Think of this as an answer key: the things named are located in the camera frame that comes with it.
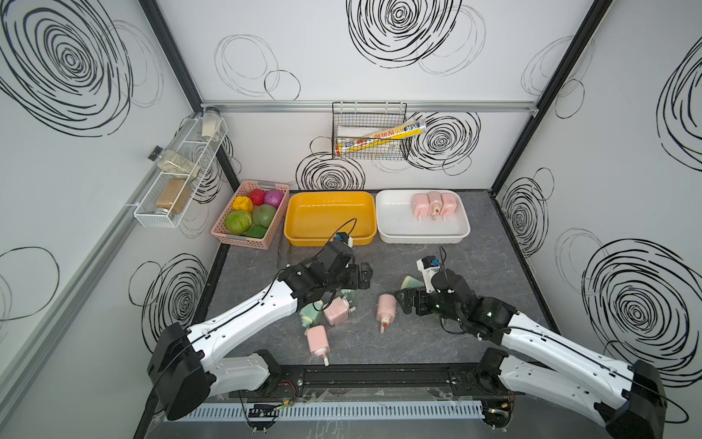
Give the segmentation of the yellow plastic storage box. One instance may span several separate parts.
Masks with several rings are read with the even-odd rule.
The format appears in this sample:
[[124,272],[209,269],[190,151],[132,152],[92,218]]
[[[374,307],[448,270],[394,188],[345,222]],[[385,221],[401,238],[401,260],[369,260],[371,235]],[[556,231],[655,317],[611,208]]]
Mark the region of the yellow plastic storage box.
[[368,245],[377,233],[374,197],[365,191],[301,192],[290,198],[284,236],[296,247],[321,247],[335,232]]

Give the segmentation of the white plastic storage box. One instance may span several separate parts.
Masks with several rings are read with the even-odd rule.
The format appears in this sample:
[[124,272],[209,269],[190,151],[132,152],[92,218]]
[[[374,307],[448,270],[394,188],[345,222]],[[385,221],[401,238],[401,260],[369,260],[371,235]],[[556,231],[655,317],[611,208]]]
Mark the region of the white plastic storage box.
[[[418,221],[413,216],[412,196],[438,191],[456,195],[458,207],[453,216],[433,219],[430,215]],[[444,244],[460,243],[471,232],[463,202],[450,190],[382,190],[375,197],[378,233],[384,243]]]

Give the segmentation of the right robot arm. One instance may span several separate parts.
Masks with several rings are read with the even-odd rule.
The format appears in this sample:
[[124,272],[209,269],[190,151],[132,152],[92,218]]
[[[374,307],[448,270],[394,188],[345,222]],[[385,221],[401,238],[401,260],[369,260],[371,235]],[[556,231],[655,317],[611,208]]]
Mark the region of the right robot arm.
[[595,352],[539,325],[513,305],[477,296],[462,276],[439,265],[420,267],[424,284],[395,292],[406,314],[437,314],[493,343],[479,378],[495,380],[578,413],[612,438],[661,438],[668,402],[656,367]]

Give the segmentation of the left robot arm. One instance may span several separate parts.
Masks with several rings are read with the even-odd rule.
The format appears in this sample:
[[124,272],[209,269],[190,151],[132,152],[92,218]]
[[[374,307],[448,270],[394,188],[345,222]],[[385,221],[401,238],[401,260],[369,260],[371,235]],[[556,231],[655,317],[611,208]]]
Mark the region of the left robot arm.
[[372,268],[356,263],[353,247],[353,238],[338,232],[315,256],[283,268],[237,307],[190,327],[166,327],[147,367],[166,419],[181,419],[214,396],[276,387],[280,368],[268,351],[239,358],[230,351],[325,294],[369,289]]

